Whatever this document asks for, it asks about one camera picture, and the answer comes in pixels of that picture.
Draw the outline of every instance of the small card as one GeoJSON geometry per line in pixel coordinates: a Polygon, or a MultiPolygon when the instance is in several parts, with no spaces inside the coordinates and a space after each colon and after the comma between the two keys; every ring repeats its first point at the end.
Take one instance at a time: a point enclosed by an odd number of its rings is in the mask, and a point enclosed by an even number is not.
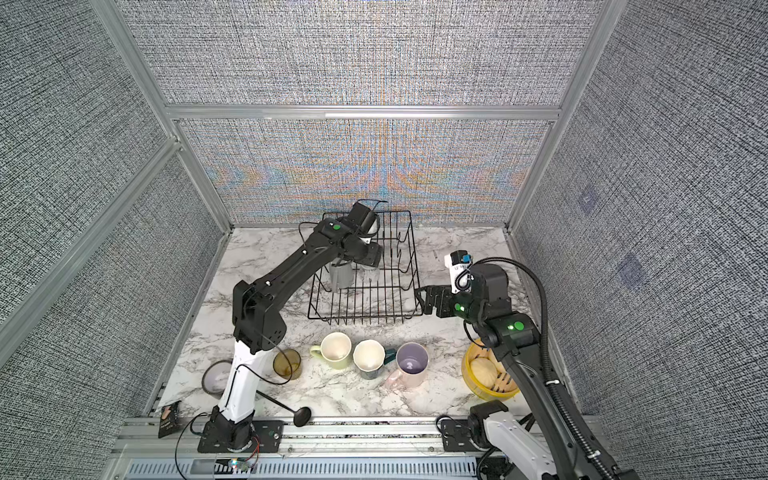
{"type": "Polygon", "coordinates": [[[181,425],[179,425],[179,404],[180,403],[181,403],[181,400],[163,407],[163,413],[160,417],[160,431],[157,432],[157,437],[159,439],[162,439],[163,437],[168,436],[171,433],[175,433],[181,430],[181,425]]]}

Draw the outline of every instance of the light green mug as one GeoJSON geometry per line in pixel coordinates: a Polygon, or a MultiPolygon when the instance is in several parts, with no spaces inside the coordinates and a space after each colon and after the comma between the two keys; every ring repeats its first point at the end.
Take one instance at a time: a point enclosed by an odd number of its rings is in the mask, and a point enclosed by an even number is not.
{"type": "Polygon", "coordinates": [[[352,362],[352,340],[341,332],[329,333],[319,345],[310,347],[310,354],[326,361],[332,369],[345,369],[352,362]]]}

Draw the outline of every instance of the black ladle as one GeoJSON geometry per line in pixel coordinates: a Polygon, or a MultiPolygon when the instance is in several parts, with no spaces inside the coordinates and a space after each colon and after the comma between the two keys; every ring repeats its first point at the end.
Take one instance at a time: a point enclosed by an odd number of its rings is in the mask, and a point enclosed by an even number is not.
{"type": "Polygon", "coordinates": [[[301,407],[298,410],[290,409],[283,405],[282,403],[278,402],[277,400],[273,399],[272,397],[268,396],[264,392],[256,391],[259,395],[264,397],[265,399],[269,400],[270,402],[274,403],[277,406],[283,407],[285,410],[288,410],[289,412],[293,413],[293,424],[297,427],[303,427],[308,423],[310,418],[312,418],[312,410],[310,410],[309,407],[301,407]]]}

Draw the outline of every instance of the black mounting plate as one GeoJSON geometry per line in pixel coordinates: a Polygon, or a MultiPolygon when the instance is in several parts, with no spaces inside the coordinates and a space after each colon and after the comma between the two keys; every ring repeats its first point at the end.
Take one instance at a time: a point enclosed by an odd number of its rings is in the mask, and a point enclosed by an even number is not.
{"type": "Polygon", "coordinates": [[[446,452],[481,452],[469,441],[469,426],[464,419],[454,420],[444,418],[440,420],[442,435],[442,449],[446,452]]]}
{"type": "MultiPolygon", "coordinates": [[[[250,423],[253,428],[253,434],[259,437],[259,453],[277,453],[280,449],[280,441],[283,439],[283,426],[280,420],[254,420],[250,423]]],[[[214,439],[208,438],[210,423],[205,424],[203,436],[200,437],[200,443],[197,444],[198,453],[228,453],[231,455],[250,455],[256,451],[256,443],[242,452],[230,452],[222,445],[216,443],[214,439]]]]}

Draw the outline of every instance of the teal mug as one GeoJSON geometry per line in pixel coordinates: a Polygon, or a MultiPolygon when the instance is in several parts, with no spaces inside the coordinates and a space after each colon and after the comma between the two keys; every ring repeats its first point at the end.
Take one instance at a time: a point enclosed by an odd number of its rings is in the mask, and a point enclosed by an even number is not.
{"type": "Polygon", "coordinates": [[[363,340],[355,347],[352,358],[360,371],[360,376],[366,380],[373,380],[382,372],[384,365],[393,361],[396,356],[395,349],[384,350],[382,344],[375,340],[363,340]]]}

